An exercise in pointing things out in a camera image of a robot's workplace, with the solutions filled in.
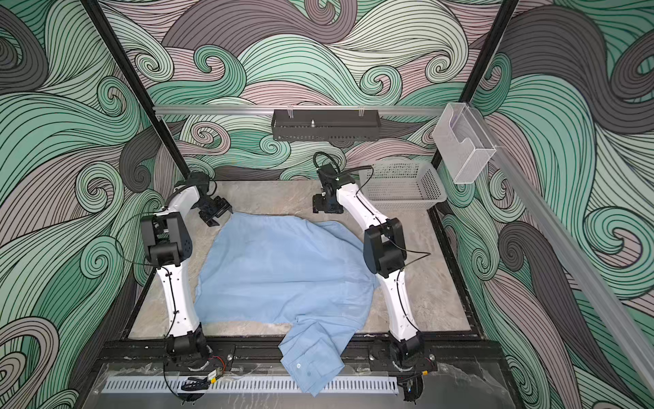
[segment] wave pattern wallpaper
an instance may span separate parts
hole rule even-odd
[[[473,99],[654,340],[654,2],[556,0],[514,16]],[[654,399],[491,161],[439,206],[486,335],[529,408]]]
[[[530,0],[522,10],[546,4]],[[101,0],[156,105],[444,105],[456,101],[498,0]],[[435,118],[389,116],[376,142],[278,142],[270,116],[169,115],[191,168],[216,179],[315,178],[315,151],[347,166],[430,160]],[[133,179],[147,181],[133,157]],[[171,175],[170,161],[158,162]]]
[[[120,337],[146,271],[119,254],[162,205],[121,177],[149,126],[78,0],[0,0],[3,408],[72,407]]]

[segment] metal rail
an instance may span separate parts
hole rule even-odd
[[[441,107],[402,107],[399,105],[155,105],[154,112],[163,115],[272,115],[276,109],[289,112],[300,109],[348,109],[356,111],[376,110],[380,115],[397,116],[440,116],[445,110]]]

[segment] marble tabletop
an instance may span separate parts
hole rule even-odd
[[[311,198],[320,192],[318,181],[226,181],[218,182],[216,193],[226,198],[235,211],[257,215],[295,215],[309,221],[335,220],[343,223],[363,240],[363,231],[347,211],[342,215],[313,213]],[[456,293],[441,252],[434,229],[426,211],[385,212],[389,218],[397,217],[404,228],[408,249],[432,253],[406,268],[406,287],[417,326],[423,331],[469,330],[468,320]],[[229,213],[220,218],[221,226],[229,220]],[[220,227],[208,227],[199,217],[197,209],[185,218],[186,227],[193,239],[193,255],[188,268],[191,292],[195,297],[198,275],[207,258]],[[420,255],[409,254],[407,261]],[[272,335],[285,334],[290,324],[264,324],[250,321],[202,323],[205,335]],[[168,330],[164,290],[159,280],[152,281],[141,306],[131,339],[161,338]],[[366,325],[360,332],[388,331],[388,313],[381,289],[373,296]]]

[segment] black cable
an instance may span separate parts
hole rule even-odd
[[[211,179],[211,181],[213,182],[213,185],[214,185],[214,186],[213,186],[213,192],[210,193],[209,197],[211,197],[211,196],[213,196],[214,194],[216,194],[216,190],[218,190],[218,181],[215,181],[215,180],[213,180],[213,179]]]
[[[165,340],[168,339],[168,336],[170,335],[170,332],[173,330],[173,325],[175,325],[175,319],[177,318],[177,313],[178,313],[179,311],[177,311],[177,304],[175,303],[175,293],[173,292],[173,274],[172,274],[172,273],[171,273],[171,272],[170,272],[170,271],[169,271],[165,266],[162,266],[162,268],[163,268],[164,270],[166,270],[166,272],[167,272],[167,273],[166,273],[166,277],[168,277],[168,284],[170,284],[170,295],[171,295],[171,298],[173,299],[173,322],[171,322],[170,327],[168,328],[168,332],[163,336],[163,342],[164,342],[164,347],[165,347]],[[170,385],[168,384],[168,379],[166,378],[166,375],[165,375],[165,364],[166,364],[166,360],[164,359],[164,360],[162,361],[162,366],[163,366],[163,376],[164,376],[164,377],[163,377],[163,382],[165,383],[166,387],[168,387],[168,390],[169,390],[169,391],[170,391],[170,392],[171,392],[171,393],[172,393],[176,398],[178,398],[179,400],[181,400],[182,403],[189,402],[188,399],[184,399],[184,398],[182,398],[181,396],[179,396],[178,394],[176,394],[176,393],[174,392],[173,388],[171,388]]]
[[[372,170],[372,172],[370,173],[370,177],[368,177],[368,180],[366,181],[366,183],[370,182],[370,179],[372,179],[372,176],[375,174],[375,168],[370,167],[370,169]],[[361,187],[359,188],[359,190],[357,190],[356,193],[354,194],[355,196],[356,196],[357,194],[359,194],[359,192],[361,191],[361,189],[364,188],[364,186],[366,185],[366,183],[364,183],[363,185],[361,185]]]
[[[130,220],[132,220],[133,218],[135,218],[136,216],[141,216],[141,215],[150,215],[150,214],[152,214],[152,213],[153,213],[153,212],[148,211],[148,212],[141,212],[141,213],[137,213],[137,214],[135,214],[135,215],[132,215],[132,216],[131,216],[130,218],[128,218],[128,219],[125,221],[125,223],[123,223],[123,225],[122,225],[122,226],[121,226],[121,227],[116,231],[116,234],[118,234],[118,233],[119,233],[119,232],[120,232],[120,231],[121,231],[121,230],[122,230],[122,229],[127,225],[127,223],[128,223]],[[142,262],[137,262],[137,261],[134,261],[134,260],[130,260],[130,259],[128,259],[127,257],[124,256],[124,254],[122,253],[122,248],[119,249],[117,245],[114,245],[114,247],[115,247],[116,250],[118,251],[118,255],[120,256],[120,258],[122,258],[123,260],[125,260],[125,261],[127,261],[127,262],[130,262],[130,263],[132,263],[132,264],[138,264],[138,265],[141,265],[141,266],[150,266],[150,267],[154,267],[152,264],[145,264],[145,263],[142,263]],[[175,302],[175,293],[173,292],[173,281],[172,281],[172,275],[173,275],[173,274],[172,274],[172,273],[170,272],[170,270],[168,270],[165,266],[161,266],[161,268],[163,268],[163,269],[166,271],[166,276],[168,277],[168,284],[170,284],[170,295],[171,295],[171,297],[172,297],[172,299],[173,299],[173,322],[170,324],[170,327],[168,328],[168,331],[167,331],[166,334],[163,336],[163,340],[164,340],[164,343],[165,343],[165,340],[168,338],[168,336],[170,335],[170,332],[173,330],[173,325],[175,324],[175,320],[177,319],[177,313],[178,313],[178,311],[177,311],[177,303]],[[163,377],[163,382],[165,383],[166,387],[168,388],[168,390],[169,390],[169,391],[170,391],[170,392],[171,392],[175,397],[177,397],[179,400],[181,400],[182,403],[190,402],[188,399],[184,399],[184,398],[182,398],[181,396],[179,396],[178,394],[176,394],[176,393],[173,391],[173,389],[170,387],[170,384],[168,383],[168,379],[166,378],[166,375],[165,375],[165,364],[166,364],[166,360],[164,359],[164,360],[162,361],[162,372],[163,372],[163,376],[164,376],[164,377]]]
[[[336,172],[337,173],[341,172],[341,168],[338,166],[338,162],[336,161],[336,159],[334,159],[334,157],[332,155],[328,154],[327,152],[322,152],[322,151],[316,151],[313,154],[313,165],[316,167],[316,169],[320,168],[320,166],[318,166],[318,161],[316,160],[319,155],[323,155],[325,158],[329,159],[334,164],[334,166],[336,167]]]
[[[423,258],[432,255],[432,254],[429,253],[428,251],[416,251],[416,250],[407,250],[407,249],[403,249],[403,248],[401,248],[399,245],[395,244],[395,241],[392,241],[391,239],[388,239],[388,240],[391,242],[391,244],[393,244],[395,247],[399,248],[399,249],[402,250],[402,251],[407,251],[408,253],[424,254],[424,256],[422,256],[422,257],[418,257],[418,258],[416,258],[415,260],[411,260],[411,261],[408,262],[407,264],[404,264],[403,269],[406,268],[408,265],[410,265],[410,264],[412,264],[412,263],[414,263],[414,262],[416,262],[416,261],[418,261],[418,260],[422,260]]]
[[[327,176],[327,177],[329,177],[329,178],[331,178],[331,179],[338,179],[339,177],[344,176],[344,175],[348,175],[348,174],[350,174],[350,173],[352,173],[352,172],[356,172],[356,171],[358,171],[358,170],[368,170],[368,169],[372,169],[372,166],[370,166],[370,165],[356,166],[355,168],[346,169],[346,170],[344,170],[344,171],[342,171],[342,172],[339,172],[339,173],[336,173],[336,174],[334,174],[334,175],[330,175],[329,173],[325,173],[325,172],[324,172],[322,169],[320,169],[320,168],[318,168],[318,171],[319,171],[321,174],[323,174],[323,176]]]
[[[420,330],[418,329],[418,327],[416,327],[416,326],[411,322],[411,320],[409,319],[409,317],[407,316],[407,312],[404,311],[404,306],[402,305],[402,297],[400,296],[400,282],[399,282],[397,279],[395,280],[395,287],[397,287],[397,289],[398,289],[398,300],[400,300],[400,307],[401,307],[401,309],[402,309],[402,313],[404,314],[404,317],[407,319],[407,321],[409,321],[409,324],[411,324],[411,326],[412,326],[413,328],[415,328],[416,331],[420,332]]]
[[[329,159],[331,161],[331,163],[334,164],[334,166],[336,167],[336,173],[335,174],[330,175],[329,173],[326,173],[325,171],[323,171],[320,168],[320,166],[318,166],[317,158],[320,155],[323,155],[324,157]],[[341,171],[341,168],[338,166],[338,162],[336,161],[336,159],[334,159],[334,157],[332,155],[328,154],[327,152],[323,152],[323,151],[316,151],[313,154],[313,165],[316,167],[316,169],[318,170],[318,172],[320,172],[321,175],[323,175],[325,177],[329,177],[331,179],[337,179],[337,178],[339,178],[341,176],[347,175],[347,174],[352,173],[352,172],[356,172],[358,170],[372,169],[372,166],[365,165],[365,166],[357,166],[355,168],[345,169],[345,170]]]

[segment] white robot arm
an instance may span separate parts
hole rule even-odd
[[[323,154],[334,161],[328,154]],[[394,341],[391,355],[398,368],[411,368],[422,356],[424,342],[411,314],[404,284],[404,245],[402,224],[388,219],[361,193],[349,175],[355,169],[338,172],[331,164],[317,166],[322,194],[313,196],[313,211],[343,213],[346,209],[364,231],[364,261],[377,274],[388,310],[389,331]]]
[[[176,188],[161,211],[141,219],[141,237],[147,260],[155,267],[163,285],[169,329],[165,335],[168,355],[185,362],[189,369],[202,369],[209,349],[196,314],[188,282],[188,262],[193,242],[184,225],[184,216],[199,208],[199,216],[209,226],[232,211],[223,198],[207,194],[209,177],[192,172],[183,186]]]
[[[318,174],[324,193],[314,196],[313,210],[342,213],[347,209],[364,230],[364,260],[370,271],[377,274],[383,290],[389,331],[395,345],[393,359],[398,367],[410,368],[415,357],[422,353],[423,342],[404,283],[406,250],[402,224],[380,213],[349,175],[334,179],[325,177],[335,173],[331,165],[321,169],[324,173]],[[197,206],[200,217],[209,226],[216,226],[217,218],[232,210],[225,199],[208,197],[208,186],[206,175],[193,173],[161,211],[141,219],[146,257],[155,267],[164,289],[169,323],[167,352],[186,362],[197,360],[198,366],[206,362],[207,346],[188,282],[188,259],[193,245],[183,218]]]
[[[350,212],[363,230],[371,226],[381,226],[388,220],[366,199],[354,183],[339,188],[336,191],[336,199]],[[418,333],[418,329],[414,327],[415,321],[404,285],[404,269],[397,269],[389,273],[388,277],[377,274],[377,278],[384,292],[390,333],[398,341],[413,338]]]

